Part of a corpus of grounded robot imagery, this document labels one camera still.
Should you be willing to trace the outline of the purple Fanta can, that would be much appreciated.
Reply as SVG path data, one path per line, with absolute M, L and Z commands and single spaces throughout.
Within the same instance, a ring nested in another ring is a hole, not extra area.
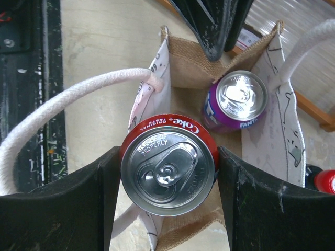
M 226 133 L 248 128 L 264 115 L 268 91 L 254 73 L 237 70 L 212 84 L 202 109 L 206 128 Z

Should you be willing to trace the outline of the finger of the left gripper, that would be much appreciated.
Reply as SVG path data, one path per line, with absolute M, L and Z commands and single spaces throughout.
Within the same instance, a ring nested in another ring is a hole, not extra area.
M 225 52 L 229 52 L 235 47 L 240 31 L 253 2 L 254 0 L 239 0 L 237 2 L 233 23 L 224 47 Z
M 209 61 L 217 61 L 236 43 L 238 1 L 169 1 L 197 38 Z

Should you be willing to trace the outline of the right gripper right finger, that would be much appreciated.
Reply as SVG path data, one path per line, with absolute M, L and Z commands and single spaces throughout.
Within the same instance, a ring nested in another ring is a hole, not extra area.
M 231 250 L 334 250 L 334 196 L 290 184 L 218 148 Z

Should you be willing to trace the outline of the canvas jute tote bag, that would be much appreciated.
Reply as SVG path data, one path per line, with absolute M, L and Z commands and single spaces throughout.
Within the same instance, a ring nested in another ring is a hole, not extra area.
M 278 22 L 271 33 L 234 57 L 228 65 L 223 65 L 219 61 L 209 61 L 198 43 L 175 37 L 163 26 L 161 46 L 148 69 L 112 71 L 79 82 L 48 100 L 12 129 L 1 143 L 1 197 L 18 193 L 13 179 L 14 163 L 20 150 L 39 128 L 87 94 L 130 80 L 139 81 L 140 86 L 129 116 L 127 134 L 145 119 L 156 115 L 186 116 L 210 133 L 217 149 L 225 147 L 264 172 L 305 188 L 305 143 L 290 78 L 309 51 L 334 39 L 334 20 L 329 19 L 310 29 L 288 56 L 282 51 L 282 28 L 282 23 Z M 204 125 L 202 115 L 208 91 L 212 84 L 237 70 L 254 73 L 266 85 L 265 113 L 248 128 L 226 133 L 212 131 Z M 146 228 L 152 250 L 169 250 L 214 222 L 226 227 L 218 173 L 208 197 L 196 209 L 179 216 L 159 216 L 132 202 L 124 190 L 120 171 L 111 239 L 136 219 L 140 219 Z

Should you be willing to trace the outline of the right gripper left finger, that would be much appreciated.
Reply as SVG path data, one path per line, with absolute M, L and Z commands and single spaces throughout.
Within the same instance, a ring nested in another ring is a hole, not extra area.
M 1 197 L 1 250 L 109 250 L 120 148 L 29 193 Z

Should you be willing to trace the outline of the red Coke can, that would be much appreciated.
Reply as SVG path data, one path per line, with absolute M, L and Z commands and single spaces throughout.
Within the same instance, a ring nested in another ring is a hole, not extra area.
M 120 149 L 125 192 L 141 209 L 159 216 L 186 214 L 208 197 L 218 173 L 218 149 L 197 121 L 178 114 L 145 119 Z

